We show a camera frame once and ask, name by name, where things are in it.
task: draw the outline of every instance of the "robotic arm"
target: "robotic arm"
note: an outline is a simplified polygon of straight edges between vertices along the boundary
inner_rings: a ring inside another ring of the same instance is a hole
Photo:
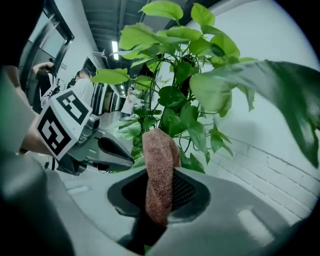
[[[87,166],[111,172],[134,164],[129,151],[116,137],[100,129],[100,118],[71,88],[49,99],[37,130],[58,160],[59,171],[78,176]]]

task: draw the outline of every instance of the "person's hand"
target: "person's hand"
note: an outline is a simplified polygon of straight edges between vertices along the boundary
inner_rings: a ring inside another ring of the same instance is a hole
[[[49,62],[46,63],[46,66],[47,66],[48,68],[52,68],[52,67],[54,66],[54,64],[49,61]]]

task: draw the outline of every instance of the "potted plant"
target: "potted plant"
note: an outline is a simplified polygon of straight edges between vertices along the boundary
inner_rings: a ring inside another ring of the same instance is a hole
[[[125,138],[133,139],[131,154],[135,166],[144,164],[142,134],[155,127],[172,138],[188,141],[187,147],[180,147],[184,168],[204,172],[203,165],[192,153],[190,157],[185,155],[190,145],[205,155],[207,163],[210,151],[215,153],[224,148],[233,155],[228,147],[229,139],[216,124],[205,127],[198,118],[224,117],[232,106],[232,90],[241,90],[249,111],[254,108],[255,92],[273,103],[282,112],[302,153],[318,167],[319,146],[315,134],[320,117],[318,71],[295,63],[241,57],[235,42],[214,27],[215,16],[198,3],[193,5],[191,17],[201,31],[180,26],[183,10],[173,2],[151,2],[141,11],[177,23],[157,33],[143,23],[128,25],[121,31],[119,47],[125,51],[118,54],[133,60],[131,67],[146,63],[153,77],[140,75],[133,79],[127,69],[118,68],[98,69],[92,79],[110,85],[129,82],[142,92],[138,97],[143,105],[134,107],[134,117],[119,130]],[[170,64],[172,79],[158,81],[162,63]],[[210,65],[212,70],[202,72],[204,65]],[[154,94],[159,99],[152,107]],[[164,107],[163,111],[157,109],[159,105]]]

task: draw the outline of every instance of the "white shirt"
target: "white shirt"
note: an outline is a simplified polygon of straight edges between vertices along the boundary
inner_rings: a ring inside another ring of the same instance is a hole
[[[128,96],[125,98],[125,102],[121,110],[122,113],[131,114],[132,108],[137,101],[137,98],[133,94],[130,94],[129,97],[131,101],[129,102]]]
[[[94,86],[88,78],[81,78],[72,87],[74,94],[91,107],[91,100],[94,94]]]

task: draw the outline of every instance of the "ceiling light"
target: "ceiling light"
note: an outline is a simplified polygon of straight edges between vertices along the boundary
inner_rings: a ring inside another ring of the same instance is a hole
[[[116,41],[112,41],[111,43],[112,43],[112,51],[115,53],[113,55],[113,58],[115,60],[119,60],[119,55],[118,53],[116,53],[118,51],[118,43]]]

